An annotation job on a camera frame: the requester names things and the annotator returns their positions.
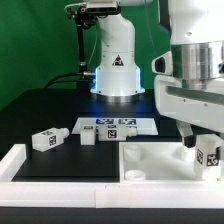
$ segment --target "white block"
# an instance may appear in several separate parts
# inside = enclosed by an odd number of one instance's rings
[[[96,126],[84,125],[80,130],[81,145],[95,145],[96,140]]]

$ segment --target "robot logo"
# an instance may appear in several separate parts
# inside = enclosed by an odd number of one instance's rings
[[[112,65],[114,65],[114,66],[124,66],[124,63],[121,60],[120,55],[117,56],[117,58],[115,59],[115,61],[114,61],[114,63]]]

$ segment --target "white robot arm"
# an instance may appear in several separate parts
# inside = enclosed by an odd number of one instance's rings
[[[83,11],[95,15],[101,28],[102,59],[96,68],[95,86],[91,89],[94,97],[107,102],[129,102],[145,92],[140,84],[140,69],[134,61],[134,26],[116,12],[120,5],[138,6],[151,1],[84,1]]]
[[[160,114],[224,133],[224,20],[222,0],[168,0],[171,50],[152,62],[156,106]],[[197,136],[198,179],[218,179],[223,141]]]

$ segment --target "black table surface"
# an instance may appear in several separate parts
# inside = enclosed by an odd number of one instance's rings
[[[78,117],[154,118],[158,136],[137,136],[127,141],[181,141],[176,122],[158,114],[153,91],[136,102],[113,104],[77,90],[29,90],[0,112],[0,159],[13,144],[26,144],[28,149],[28,158],[13,181],[119,182],[118,142],[96,141],[94,146],[81,146],[79,135],[70,135],[63,145],[47,152],[32,149],[32,134],[52,127],[71,131]],[[0,208],[1,224],[223,221],[223,210]]]

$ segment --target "green wall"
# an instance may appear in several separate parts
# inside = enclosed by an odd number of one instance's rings
[[[67,19],[63,8],[80,1],[0,0],[0,110],[24,91],[43,88],[55,76],[78,71],[75,24]],[[157,1],[148,11],[159,55],[169,49],[169,37],[158,26]],[[122,14],[136,27],[136,64],[141,68],[144,87],[151,89],[154,55],[145,7],[126,7]],[[95,29],[84,33],[87,60],[92,53]],[[92,70],[100,62],[99,48],[100,38],[90,65]]]

